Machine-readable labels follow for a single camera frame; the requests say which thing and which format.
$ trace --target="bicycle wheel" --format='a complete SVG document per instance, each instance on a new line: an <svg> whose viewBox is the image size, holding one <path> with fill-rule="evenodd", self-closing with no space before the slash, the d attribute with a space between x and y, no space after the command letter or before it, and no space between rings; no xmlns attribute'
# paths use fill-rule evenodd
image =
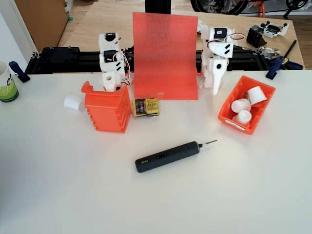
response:
<svg viewBox="0 0 312 234"><path fill-rule="evenodd" d="M294 10L298 10L301 7L303 7L305 4L307 4L309 0L301 0L298 5L294 8ZM286 5L288 8L291 8L293 5L294 0L286 0Z"/></svg>
<svg viewBox="0 0 312 234"><path fill-rule="evenodd" d="M235 0L191 0L195 11L239 15L248 5L248 1Z"/></svg>

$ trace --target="orange box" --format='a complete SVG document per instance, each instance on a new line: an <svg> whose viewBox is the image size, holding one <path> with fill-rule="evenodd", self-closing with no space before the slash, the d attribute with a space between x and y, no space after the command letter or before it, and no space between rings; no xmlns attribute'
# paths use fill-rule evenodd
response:
<svg viewBox="0 0 312 234"><path fill-rule="evenodd" d="M116 92L94 91L86 81L81 89L86 94L84 106L96 130L124 133L131 110L128 88Z"/></svg>
<svg viewBox="0 0 312 234"><path fill-rule="evenodd" d="M252 119L250 121L249 126L246 127L232 120L232 118L235 115L237 115L237 113L232 111L231 104L233 101L237 99L244 98L246 92L256 86L260 86L267 100L262 101L252 106L252 109L250 110L250 113L252 114ZM234 87L234 89L232 90L232 92L230 93L230 95L228 96L228 98L226 99L226 101L224 102L220 110L220 113L218 115L218 119L221 120L223 123L243 133L251 135L254 133L254 130L257 127L274 92L275 92L274 87L261 83L257 80L251 79L249 77L242 76L240 80L238 81L238 83L236 84L236 86Z"/></svg>

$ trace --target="white cup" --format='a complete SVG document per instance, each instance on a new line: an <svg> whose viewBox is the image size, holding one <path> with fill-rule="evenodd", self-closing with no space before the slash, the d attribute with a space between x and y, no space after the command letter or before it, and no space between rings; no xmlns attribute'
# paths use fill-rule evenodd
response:
<svg viewBox="0 0 312 234"><path fill-rule="evenodd" d="M232 102L232 104L231 104L231 109L235 113L238 113L238 112L243 111L243 110L250 111L251 108L252 108L252 106L251 106L249 100L247 100L245 98L241 98L239 100L236 100L236 101Z"/></svg>
<svg viewBox="0 0 312 234"><path fill-rule="evenodd" d="M236 116L233 117L233 121L247 126L252 119L252 114L249 111L242 110Z"/></svg>
<svg viewBox="0 0 312 234"><path fill-rule="evenodd" d="M247 91L249 101L251 105L255 105L258 102L267 100L260 86L256 86Z"/></svg>
<svg viewBox="0 0 312 234"><path fill-rule="evenodd" d="M64 100L64 107L70 108L76 111L82 111L83 110L83 99L79 98L73 94L69 94L66 96Z"/></svg>
<svg viewBox="0 0 312 234"><path fill-rule="evenodd" d="M11 102L17 99L19 92L6 62L0 61L0 101Z"/></svg>

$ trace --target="black stand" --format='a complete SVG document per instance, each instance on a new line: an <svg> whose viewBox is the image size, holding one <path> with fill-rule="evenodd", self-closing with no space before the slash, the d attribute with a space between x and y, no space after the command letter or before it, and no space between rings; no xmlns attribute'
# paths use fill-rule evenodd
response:
<svg viewBox="0 0 312 234"><path fill-rule="evenodd" d="M145 12L170 14L171 0L145 0Z"/></svg>
<svg viewBox="0 0 312 234"><path fill-rule="evenodd" d="M301 2L301 0L295 0L293 1L292 6L288 9L288 11L285 13L285 15L283 16L284 19L288 20L288 15L290 14L291 11L293 11L293 9L295 9L298 4Z"/></svg>

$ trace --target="orange tray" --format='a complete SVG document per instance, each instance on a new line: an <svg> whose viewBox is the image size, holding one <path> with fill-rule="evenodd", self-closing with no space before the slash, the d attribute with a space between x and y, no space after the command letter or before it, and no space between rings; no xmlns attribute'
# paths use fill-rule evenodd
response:
<svg viewBox="0 0 312 234"><path fill-rule="evenodd" d="M254 88L256 86L260 86L262 89L264 95L267 97L267 100L262 101L260 103L257 103L256 105L252 106L252 109L250 110L252 114L252 120L250 121L249 127L243 126L235 121L232 120L232 118L237 115L237 113L233 112L231 109L231 104L233 101L244 98L246 92L250 90L251 88ZM275 92L275 88L272 86L269 86L267 84L261 83L257 80L251 79L246 76L242 76L226 101L224 102L220 113L218 115L218 119L221 120L223 123L243 132L246 134L253 134L255 128L257 127L265 109L267 108L267 105L269 104L273 94Z"/></svg>

